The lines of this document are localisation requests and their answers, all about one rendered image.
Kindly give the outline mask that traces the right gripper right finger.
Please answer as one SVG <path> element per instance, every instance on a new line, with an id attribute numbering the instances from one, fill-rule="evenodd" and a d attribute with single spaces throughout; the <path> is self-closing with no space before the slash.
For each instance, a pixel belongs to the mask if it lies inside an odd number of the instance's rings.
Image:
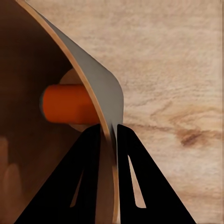
<path id="1" fill-rule="evenodd" d="M 117 125 L 121 224 L 196 224 L 135 132 Z M 147 208 L 136 206 L 128 156 Z"/>

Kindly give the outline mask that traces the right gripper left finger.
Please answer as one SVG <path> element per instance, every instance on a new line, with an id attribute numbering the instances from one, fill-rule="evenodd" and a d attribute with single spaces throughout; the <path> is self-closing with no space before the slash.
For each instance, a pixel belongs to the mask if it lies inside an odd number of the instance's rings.
<path id="1" fill-rule="evenodd" d="M 86 128 L 14 224 L 95 224 L 100 143 L 100 124 Z"/>

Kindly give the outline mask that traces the trash can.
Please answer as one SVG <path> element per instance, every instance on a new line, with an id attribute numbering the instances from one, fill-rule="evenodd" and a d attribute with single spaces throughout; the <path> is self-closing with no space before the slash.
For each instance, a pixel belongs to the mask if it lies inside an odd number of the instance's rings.
<path id="1" fill-rule="evenodd" d="M 101 121 L 95 224 L 117 224 L 117 78 L 24 0 L 0 0 L 0 224 L 14 224 L 83 131 L 44 119 L 45 87 L 83 84 Z M 70 208 L 75 207 L 80 177 Z"/>

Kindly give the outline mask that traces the can of soda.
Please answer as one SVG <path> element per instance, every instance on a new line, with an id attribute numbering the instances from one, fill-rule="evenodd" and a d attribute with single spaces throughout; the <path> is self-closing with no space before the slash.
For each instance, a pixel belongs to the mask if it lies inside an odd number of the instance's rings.
<path id="1" fill-rule="evenodd" d="M 83 84 L 48 85 L 40 95 L 39 109 L 50 123 L 101 124 Z"/>

